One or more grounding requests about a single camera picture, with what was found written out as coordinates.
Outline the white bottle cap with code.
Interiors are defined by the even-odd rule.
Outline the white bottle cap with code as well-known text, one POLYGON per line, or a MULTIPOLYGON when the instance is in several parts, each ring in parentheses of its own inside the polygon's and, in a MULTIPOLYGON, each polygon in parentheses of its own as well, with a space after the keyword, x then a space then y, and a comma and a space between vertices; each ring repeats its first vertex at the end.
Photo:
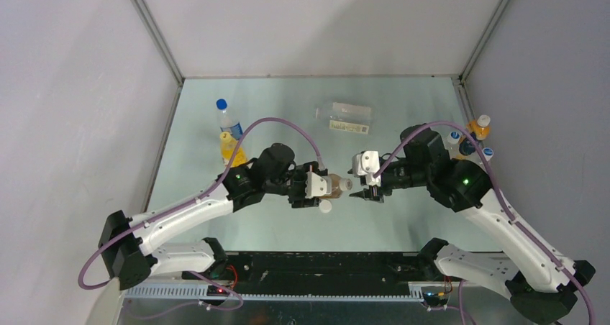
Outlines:
POLYGON ((341 178, 339 181, 339 189, 342 192, 349 191, 352 189, 352 181, 348 178, 341 178))

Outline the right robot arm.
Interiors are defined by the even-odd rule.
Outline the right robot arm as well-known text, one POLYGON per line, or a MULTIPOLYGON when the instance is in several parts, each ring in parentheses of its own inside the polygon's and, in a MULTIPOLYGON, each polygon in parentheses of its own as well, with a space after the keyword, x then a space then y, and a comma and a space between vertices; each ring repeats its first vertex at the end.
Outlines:
POLYGON ((582 299, 590 324, 596 314, 586 285, 593 265, 560 253, 509 204, 485 162, 452 158, 434 123, 405 129, 386 158, 359 152, 350 173, 363 189, 357 197, 381 203, 396 189, 426 188, 439 204, 464 216, 501 248, 503 257, 472 253, 434 238, 419 251, 418 269, 427 280, 442 275, 471 282, 508 299, 535 324, 554 324, 582 299))

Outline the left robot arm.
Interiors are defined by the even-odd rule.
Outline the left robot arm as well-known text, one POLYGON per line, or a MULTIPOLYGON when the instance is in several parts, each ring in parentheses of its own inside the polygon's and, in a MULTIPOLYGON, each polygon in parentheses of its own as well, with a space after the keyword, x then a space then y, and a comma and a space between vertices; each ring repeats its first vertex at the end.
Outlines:
POLYGON ((119 289, 139 285, 150 276, 195 271, 219 279, 227 270, 227 254, 217 239, 191 244, 171 240, 204 222, 260 203, 266 194, 285 196, 294 209, 321 207, 332 179, 318 162, 296 165, 291 148, 275 143, 260 156, 232 167, 215 180, 210 194, 201 193, 176 206, 128 217, 122 210, 108 215, 99 246, 111 279, 119 289))

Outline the red gold label tea bottle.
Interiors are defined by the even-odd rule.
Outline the red gold label tea bottle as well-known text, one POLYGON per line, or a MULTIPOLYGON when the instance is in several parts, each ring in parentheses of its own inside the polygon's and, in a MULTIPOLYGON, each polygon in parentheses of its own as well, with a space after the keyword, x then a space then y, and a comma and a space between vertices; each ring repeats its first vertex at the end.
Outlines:
POLYGON ((330 180, 331 180, 331 184, 330 184, 330 194, 326 195, 326 198, 340 198, 341 195, 344 193, 339 189, 339 181, 341 178, 341 176, 337 175, 337 174, 329 174, 330 180))

